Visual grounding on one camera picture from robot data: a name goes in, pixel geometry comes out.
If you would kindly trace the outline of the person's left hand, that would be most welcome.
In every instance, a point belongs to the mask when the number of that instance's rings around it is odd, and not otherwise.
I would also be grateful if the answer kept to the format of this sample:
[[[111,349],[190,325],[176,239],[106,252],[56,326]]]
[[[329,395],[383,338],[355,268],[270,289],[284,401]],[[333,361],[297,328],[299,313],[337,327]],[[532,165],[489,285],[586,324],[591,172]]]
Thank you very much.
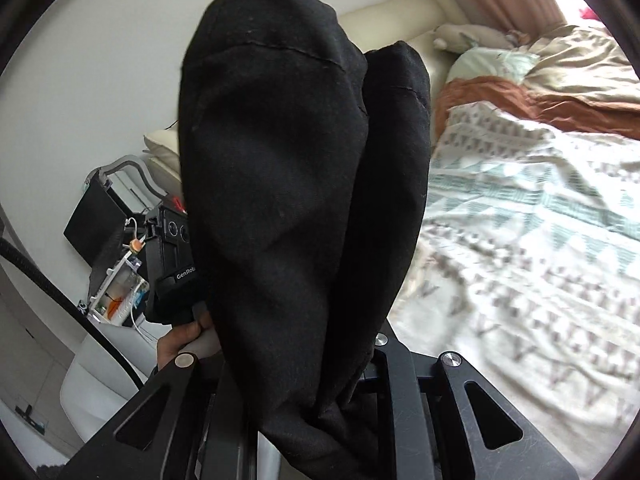
[[[157,341],[156,368],[161,370],[181,353],[206,359],[221,352],[212,318],[204,312],[197,321],[172,328]]]

